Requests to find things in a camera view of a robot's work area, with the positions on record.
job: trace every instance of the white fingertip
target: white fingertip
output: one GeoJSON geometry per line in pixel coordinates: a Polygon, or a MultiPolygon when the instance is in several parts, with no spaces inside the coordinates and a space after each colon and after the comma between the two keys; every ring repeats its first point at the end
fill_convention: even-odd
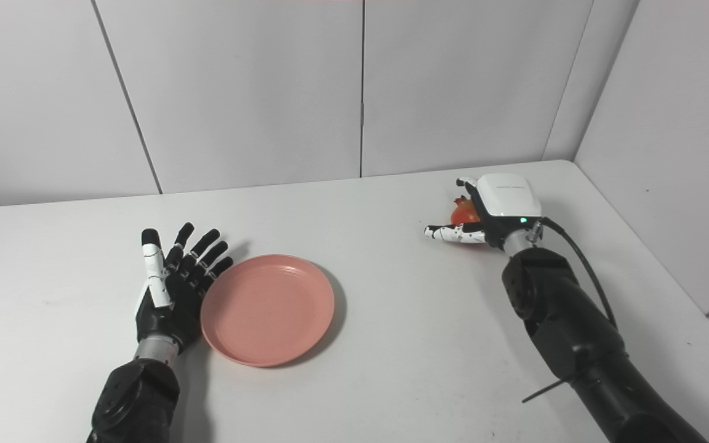
{"type": "Polygon", "coordinates": [[[455,228],[449,226],[426,227],[425,236],[455,243],[486,243],[486,236],[483,231],[465,233],[463,225],[458,225],[455,228]]]}
{"type": "Polygon", "coordinates": [[[171,297],[166,290],[166,269],[163,267],[163,251],[157,244],[143,245],[144,264],[146,264],[146,282],[152,294],[155,308],[165,308],[171,305],[171,297]]]}

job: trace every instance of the black cable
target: black cable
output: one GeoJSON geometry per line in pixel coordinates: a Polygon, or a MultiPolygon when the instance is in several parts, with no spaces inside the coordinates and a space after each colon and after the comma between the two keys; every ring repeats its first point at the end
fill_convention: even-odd
{"type": "Polygon", "coordinates": [[[559,386],[559,385],[565,383],[566,381],[567,381],[567,380],[558,380],[558,381],[555,381],[554,383],[552,383],[552,384],[546,386],[546,387],[543,388],[543,389],[538,389],[538,390],[535,391],[534,393],[530,394],[530,396],[528,396],[527,398],[525,398],[524,400],[522,400],[521,403],[527,403],[528,401],[531,401],[533,398],[535,398],[535,397],[537,397],[537,396],[540,396],[540,395],[543,395],[544,393],[547,393],[547,392],[551,391],[552,389],[554,389],[554,388],[556,388],[557,386],[559,386]]]}
{"type": "Polygon", "coordinates": [[[614,312],[611,311],[611,305],[609,305],[609,300],[607,300],[606,294],[605,292],[603,292],[603,286],[600,285],[600,281],[598,281],[596,271],[594,271],[593,267],[590,266],[589,261],[587,261],[587,257],[585,257],[585,254],[583,254],[582,250],[579,249],[579,245],[577,245],[574,239],[571,238],[571,236],[569,236],[567,232],[565,232],[562,226],[558,225],[552,219],[548,217],[543,217],[540,219],[540,224],[548,226],[549,228],[554,230],[557,234],[562,236],[562,238],[564,238],[569,245],[571,245],[571,249],[574,250],[576,256],[579,257],[580,261],[582,261],[582,264],[585,267],[585,270],[587,271],[587,275],[589,275],[590,280],[593,281],[593,284],[596,287],[596,292],[598,292],[598,297],[601,300],[601,304],[603,305],[603,312],[606,314],[606,317],[611,323],[611,325],[613,325],[616,329],[617,321],[614,319],[614,312]]]}

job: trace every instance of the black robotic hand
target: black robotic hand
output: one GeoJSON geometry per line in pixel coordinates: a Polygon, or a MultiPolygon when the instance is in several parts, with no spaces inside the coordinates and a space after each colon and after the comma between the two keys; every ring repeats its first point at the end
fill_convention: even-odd
{"type": "Polygon", "coordinates": [[[165,260],[154,229],[141,234],[148,288],[142,294],[135,324],[138,348],[132,361],[113,370],[92,412],[87,443],[167,443],[180,385],[170,365],[201,334],[202,301],[215,279],[233,264],[215,261],[228,249],[212,245],[217,229],[206,233],[191,252],[185,243],[193,232],[186,223],[165,260]],[[205,250],[205,256],[199,258],[205,250]]]}
{"type": "Polygon", "coordinates": [[[214,264],[228,249],[225,241],[209,247],[220,237],[217,229],[206,233],[191,252],[185,254],[185,244],[193,229],[191,223],[180,229],[165,261],[158,232],[145,229],[141,234],[150,284],[135,317],[138,341],[152,334],[161,334],[174,339],[182,353],[201,334],[199,314],[204,296],[209,286],[234,261],[225,257],[214,264]],[[206,255],[199,258],[208,248],[206,255]]]}

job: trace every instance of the white wall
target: white wall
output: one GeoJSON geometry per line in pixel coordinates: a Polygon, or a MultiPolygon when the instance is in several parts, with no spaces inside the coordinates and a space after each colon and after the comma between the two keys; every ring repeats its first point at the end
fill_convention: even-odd
{"type": "Polygon", "coordinates": [[[634,2],[368,2],[361,149],[363,2],[99,0],[126,95],[92,4],[0,0],[0,205],[570,158],[634,2]]]}
{"type": "Polygon", "coordinates": [[[362,3],[98,5],[167,193],[359,176],[362,3]]]}
{"type": "Polygon", "coordinates": [[[91,4],[0,0],[0,205],[155,191],[91,4]]]}
{"type": "Polygon", "coordinates": [[[571,159],[633,3],[367,2],[363,174],[571,159]]]}
{"type": "Polygon", "coordinates": [[[576,162],[709,311],[709,2],[639,3],[576,162]]]}

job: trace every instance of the black joint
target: black joint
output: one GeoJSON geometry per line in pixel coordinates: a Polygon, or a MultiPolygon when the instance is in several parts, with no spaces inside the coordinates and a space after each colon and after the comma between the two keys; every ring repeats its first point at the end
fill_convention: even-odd
{"type": "Polygon", "coordinates": [[[483,230],[483,223],[480,221],[471,221],[469,223],[462,223],[461,231],[463,233],[476,233],[483,230]]]}
{"type": "Polygon", "coordinates": [[[211,274],[213,276],[213,278],[217,278],[219,275],[223,274],[226,269],[230,268],[231,265],[233,265],[233,264],[234,264],[234,258],[224,257],[215,266],[213,266],[212,269],[209,270],[209,274],[211,274]]]}
{"type": "Polygon", "coordinates": [[[172,247],[169,254],[166,255],[166,268],[177,269],[177,264],[182,258],[181,247],[172,247]]]}
{"type": "Polygon", "coordinates": [[[147,228],[141,232],[141,245],[157,244],[160,247],[160,235],[158,231],[152,228],[147,228]]]}
{"type": "Polygon", "coordinates": [[[478,194],[478,189],[475,188],[475,186],[471,185],[470,182],[464,182],[464,188],[467,189],[467,193],[471,194],[478,194]]]}
{"type": "Polygon", "coordinates": [[[177,268],[180,271],[182,278],[188,277],[188,274],[196,266],[196,259],[191,255],[185,255],[180,261],[180,266],[177,268]]]}
{"type": "Polygon", "coordinates": [[[203,266],[196,265],[193,270],[188,275],[188,283],[191,284],[191,286],[196,286],[199,284],[199,280],[204,277],[205,269],[203,266]]]}
{"type": "Polygon", "coordinates": [[[219,241],[213,247],[209,249],[209,252],[202,257],[199,262],[200,265],[208,267],[209,265],[215,263],[218,257],[220,257],[228,249],[228,243],[225,241],[219,241]]]}
{"type": "Polygon", "coordinates": [[[199,294],[204,297],[204,294],[209,290],[209,287],[212,286],[212,284],[215,282],[215,278],[207,274],[202,278],[202,280],[199,282],[199,294]]]}

